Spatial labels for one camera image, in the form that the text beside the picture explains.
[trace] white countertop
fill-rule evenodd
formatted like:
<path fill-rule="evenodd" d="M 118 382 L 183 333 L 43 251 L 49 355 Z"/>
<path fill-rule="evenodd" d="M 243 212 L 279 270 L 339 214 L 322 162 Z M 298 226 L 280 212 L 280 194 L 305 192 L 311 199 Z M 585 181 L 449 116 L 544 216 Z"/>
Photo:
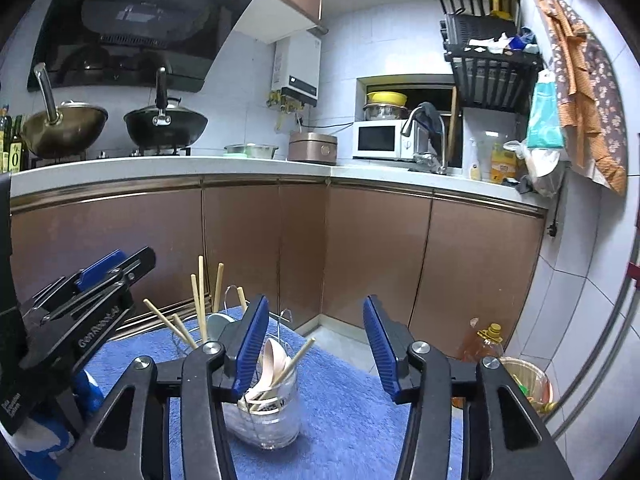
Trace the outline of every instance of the white countertop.
<path fill-rule="evenodd" d="M 533 193 L 459 176 L 418 173 L 385 166 L 322 166 L 285 160 L 226 158 L 222 156 L 145 156 L 88 160 L 17 173 L 11 196 L 63 189 L 71 186 L 118 182 L 139 178 L 206 176 L 220 174 L 269 176 L 325 176 L 370 180 L 385 184 L 424 186 L 487 196 L 508 202 L 549 208 L 550 201 Z"/>

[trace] brown cabinet door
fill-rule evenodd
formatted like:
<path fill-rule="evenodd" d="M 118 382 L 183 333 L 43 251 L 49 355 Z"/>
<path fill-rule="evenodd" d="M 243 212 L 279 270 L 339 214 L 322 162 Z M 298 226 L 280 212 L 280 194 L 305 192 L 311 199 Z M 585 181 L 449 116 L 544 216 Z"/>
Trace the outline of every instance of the brown cabinet door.
<path fill-rule="evenodd" d="M 409 329 L 455 355 L 479 317 L 502 326 L 504 343 L 524 306 L 538 256 L 541 218 L 433 200 L 418 299 Z"/>
<path fill-rule="evenodd" d="M 324 270 L 324 211 L 327 187 L 280 187 L 280 308 L 290 308 L 293 326 L 320 314 Z"/>
<path fill-rule="evenodd" d="M 59 205 L 12 217 L 12 269 L 21 301 L 116 249 L 128 255 L 145 246 L 156 268 L 132 286 L 134 314 L 142 299 L 158 308 L 192 297 L 189 275 L 198 272 L 202 246 L 200 190 L 118 196 Z"/>
<path fill-rule="evenodd" d="M 392 319 L 408 324 L 431 200 L 347 187 L 329 196 L 322 312 L 362 327 L 363 300 L 377 294 Z"/>
<path fill-rule="evenodd" d="M 209 286 L 216 286 L 218 263 L 225 264 L 220 308 L 227 286 L 242 286 L 247 300 L 264 294 L 278 311 L 278 186 L 210 187 L 204 190 L 204 226 Z M 238 305 L 235 291 L 228 306 Z"/>

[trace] metal screw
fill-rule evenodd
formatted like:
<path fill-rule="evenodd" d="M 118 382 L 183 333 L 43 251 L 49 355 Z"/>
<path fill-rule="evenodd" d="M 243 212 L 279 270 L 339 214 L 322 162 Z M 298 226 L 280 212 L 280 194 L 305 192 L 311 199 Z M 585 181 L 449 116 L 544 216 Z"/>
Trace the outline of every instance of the metal screw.
<path fill-rule="evenodd" d="M 150 364 L 151 364 L 151 359 L 149 359 L 146 356 L 136 357 L 135 359 L 133 359 L 133 367 L 136 370 L 144 370 Z"/>
<path fill-rule="evenodd" d="M 482 366 L 484 366 L 485 368 L 489 368 L 489 370 L 495 370 L 498 366 L 500 366 L 500 361 L 491 356 L 483 357 Z"/>
<path fill-rule="evenodd" d="M 204 345 L 202 345 L 202 351 L 205 354 L 215 355 L 221 350 L 222 350 L 222 345 L 217 341 L 214 341 L 212 343 L 204 343 Z"/>
<path fill-rule="evenodd" d="M 424 341 L 416 341 L 411 345 L 411 350 L 413 350 L 417 354 L 428 354 L 431 350 L 429 343 L 425 343 Z"/>

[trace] floor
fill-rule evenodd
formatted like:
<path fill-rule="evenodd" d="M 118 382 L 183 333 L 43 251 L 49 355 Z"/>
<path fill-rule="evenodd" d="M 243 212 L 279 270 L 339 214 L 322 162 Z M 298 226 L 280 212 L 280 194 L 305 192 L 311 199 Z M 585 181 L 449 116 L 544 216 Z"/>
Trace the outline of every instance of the floor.
<path fill-rule="evenodd" d="M 325 326 L 318 326 L 306 337 L 315 337 L 317 346 L 350 365 L 375 376 L 378 374 L 369 345 L 338 334 Z"/>

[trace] water heater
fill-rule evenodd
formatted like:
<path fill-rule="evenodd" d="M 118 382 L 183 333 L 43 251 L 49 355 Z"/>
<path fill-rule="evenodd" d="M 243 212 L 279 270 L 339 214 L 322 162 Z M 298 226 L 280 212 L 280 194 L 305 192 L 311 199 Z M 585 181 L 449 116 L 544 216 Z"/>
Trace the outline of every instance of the water heater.
<path fill-rule="evenodd" d="M 303 30 L 276 44 L 271 91 L 316 106 L 320 79 L 320 47 L 322 43 Z"/>

